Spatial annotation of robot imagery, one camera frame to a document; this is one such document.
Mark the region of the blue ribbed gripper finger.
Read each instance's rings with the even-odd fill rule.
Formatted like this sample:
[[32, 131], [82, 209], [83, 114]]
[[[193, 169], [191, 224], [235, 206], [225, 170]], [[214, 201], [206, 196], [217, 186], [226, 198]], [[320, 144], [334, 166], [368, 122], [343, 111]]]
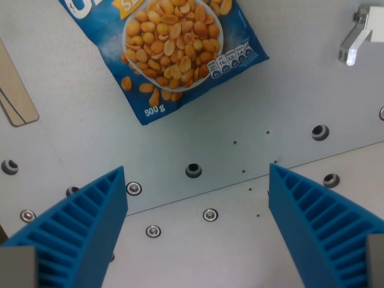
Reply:
[[365, 242], [383, 220], [348, 198], [276, 164], [269, 210], [305, 287], [367, 287]]
[[39, 287], [101, 287], [128, 211], [122, 166], [64, 198], [3, 247], [34, 247]]

